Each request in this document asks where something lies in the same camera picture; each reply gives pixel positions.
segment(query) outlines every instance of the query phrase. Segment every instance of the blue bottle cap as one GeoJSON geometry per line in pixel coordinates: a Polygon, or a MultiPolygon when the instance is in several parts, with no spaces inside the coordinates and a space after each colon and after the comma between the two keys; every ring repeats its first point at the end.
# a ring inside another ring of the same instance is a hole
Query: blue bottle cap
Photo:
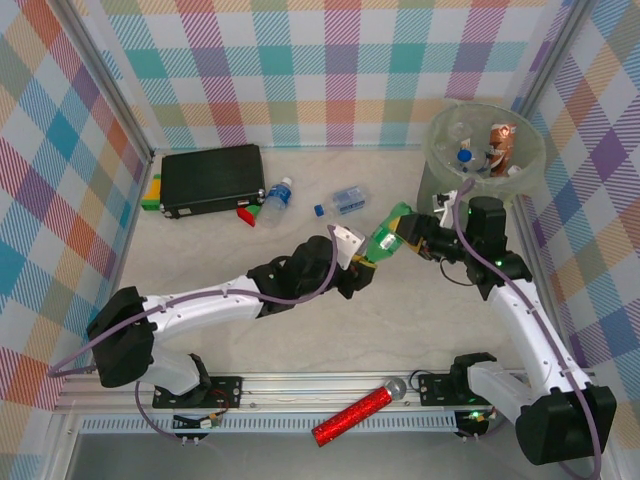
{"type": "Polygon", "coordinates": [[[458,160],[460,160],[462,163],[470,162],[472,158],[473,154],[471,153],[471,150],[463,148],[458,152],[458,160]]]}

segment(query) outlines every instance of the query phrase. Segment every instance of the black bracket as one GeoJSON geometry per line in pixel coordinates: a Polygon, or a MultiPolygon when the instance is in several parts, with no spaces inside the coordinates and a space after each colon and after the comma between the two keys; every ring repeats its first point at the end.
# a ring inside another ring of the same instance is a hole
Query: black bracket
{"type": "Polygon", "coordinates": [[[456,425],[461,430],[456,432],[459,437],[474,436],[476,434],[480,436],[489,430],[489,420],[479,422],[473,417],[472,412],[456,412],[456,425]]]}
{"type": "Polygon", "coordinates": [[[227,408],[240,408],[242,398],[242,377],[209,377],[211,386],[197,404],[188,399],[172,394],[169,390],[156,387],[153,397],[153,408],[156,409],[180,409],[180,408],[206,408],[222,410],[227,408]]]}
{"type": "Polygon", "coordinates": [[[469,388],[467,369],[475,363],[495,361],[496,358],[487,352],[469,353],[456,357],[449,373],[418,376],[420,405],[423,407],[473,405],[480,408],[491,406],[491,403],[473,393],[469,388]]]}

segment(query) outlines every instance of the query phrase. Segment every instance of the green bottle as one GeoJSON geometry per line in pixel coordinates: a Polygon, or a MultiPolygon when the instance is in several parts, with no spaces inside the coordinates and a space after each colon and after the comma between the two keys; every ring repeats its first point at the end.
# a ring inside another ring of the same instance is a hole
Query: green bottle
{"type": "Polygon", "coordinates": [[[371,240],[367,246],[365,258],[371,263],[378,263],[393,255],[400,245],[402,239],[395,233],[398,220],[403,215],[412,213],[411,207],[404,202],[398,203],[385,220],[376,228],[371,235],[371,240]]]}

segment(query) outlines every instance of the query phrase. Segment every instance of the black case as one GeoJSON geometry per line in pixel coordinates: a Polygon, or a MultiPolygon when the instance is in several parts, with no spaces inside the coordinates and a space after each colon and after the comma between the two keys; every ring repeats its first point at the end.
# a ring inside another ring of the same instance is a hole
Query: black case
{"type": "Polygon", "coordinates": [[[264,196],[257,145],[181,153],[162,160],[160,210],[165,217],[259,205],[264,196]]]}

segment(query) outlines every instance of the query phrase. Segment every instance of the yellow block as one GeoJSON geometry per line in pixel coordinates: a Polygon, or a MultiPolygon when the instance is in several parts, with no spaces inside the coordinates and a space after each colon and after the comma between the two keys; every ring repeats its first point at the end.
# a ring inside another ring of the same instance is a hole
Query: yellow block
{"type": "Polygon", "coordinates": [[[160,200],[160,175],[156,175],[155,177],[153,177],[153,180],[151,180],[149,191],[144,197],[142,197],[142,201],[145,200],[160,200]]]}

